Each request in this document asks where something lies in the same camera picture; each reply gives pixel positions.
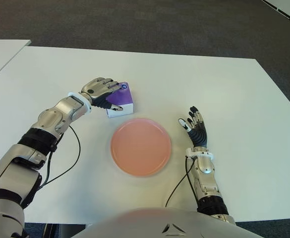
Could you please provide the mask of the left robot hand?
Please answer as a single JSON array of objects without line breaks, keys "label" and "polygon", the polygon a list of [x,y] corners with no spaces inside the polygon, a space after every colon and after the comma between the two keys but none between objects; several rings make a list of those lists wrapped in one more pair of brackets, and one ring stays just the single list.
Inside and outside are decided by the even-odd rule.
[{"label": "left robot hand", "polygon": [[120,89],[120,84],[111,78],[95,78],[87,83],[80,91],[80,94],[85,97],[91,106],[110,109],[113,111],[122,111],[123,108],[110,103],[107,97]]}]

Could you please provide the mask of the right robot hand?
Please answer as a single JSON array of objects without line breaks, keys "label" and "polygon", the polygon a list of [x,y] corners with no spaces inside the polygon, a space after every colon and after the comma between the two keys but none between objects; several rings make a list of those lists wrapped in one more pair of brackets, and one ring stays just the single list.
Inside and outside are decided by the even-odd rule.
[{"label": "right robot hand", "polygon": [[207,131],[202,115],[195,106],[190,107],[188,114],[190,118],[187,120],[178,119],[179,124],[187,132],[193,147],[207,148]]}]

